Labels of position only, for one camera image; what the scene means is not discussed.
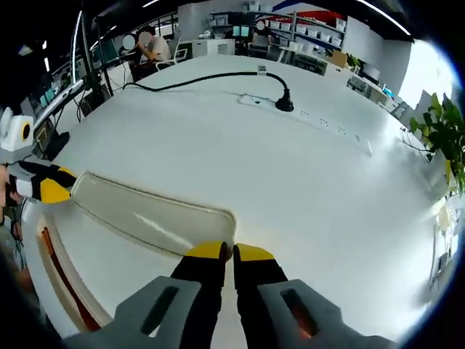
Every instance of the ceiling light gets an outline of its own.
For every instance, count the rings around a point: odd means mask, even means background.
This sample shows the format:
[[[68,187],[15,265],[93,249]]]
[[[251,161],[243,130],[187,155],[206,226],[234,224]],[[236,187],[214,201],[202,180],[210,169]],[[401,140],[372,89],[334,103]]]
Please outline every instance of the ceiling light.
[[[152,1],[148,2],[148,3],[146,3],[146,4],[145,4],[144,6],[142,6],[142,7],[150,6],[151,4],[156,3],[157,1],[158,1],[158,0],[152,0]]]
[[[412,36],[412,34],[410,34],[407,29],[402,27],[399,22],[397,22],[394,18],[390,17],[387,13],[382,12],[378,7],[375,7],[374,5],[370,4],[369,2],[366,2],[365,0],[357,0],[357,1],[361,2],[362,4],[364,4],[364,5],[368,6],[368,7],[370,7],[371,9],[374,9],[381,16],[385,17],[386,19],[390,20],[393,24],[395,24],[401,31],[403,31],[404,33],[406,33],[409,36]]]
[[[50,71],[49,59],[47,57],[44,58],[44,63],[45,63],[46,71]]]

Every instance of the ceiling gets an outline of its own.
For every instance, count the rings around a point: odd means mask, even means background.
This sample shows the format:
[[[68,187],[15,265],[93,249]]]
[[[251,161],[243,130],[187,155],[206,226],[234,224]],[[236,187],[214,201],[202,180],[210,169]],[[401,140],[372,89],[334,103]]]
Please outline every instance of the ceiling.
[[[100,15],[102,32],[117,25],[111,35],[121,35],[153,18],[177,11],[178,6],[201,0],[159,0],[147,8],[142,8],[149,0],[61,0],[8,1],[8,8],[2,14],[9,18],[2,21],[2,63],[0,64],[0,103],[18,103],[33,91],[46,73],[44,58],[49,59],[50,70],[60,67],[69,58],[73,27],[78,11],[84,3],[87,17],[95,21]],[[369,0],[394,19],[404,25],[415,37],[421,35],[408,24],[396,0]],[[355,17],[369,25],[385,39],[408,40],[409,38],[395,25],[372,9],[356,0],[306,0],[335,12]],[[89,43],[97,40],[96,30],[89,31]],[[42,44],[47,41],[47,48]],[[22,45],[27,45],[33,53],[25,57],[18,55]]]

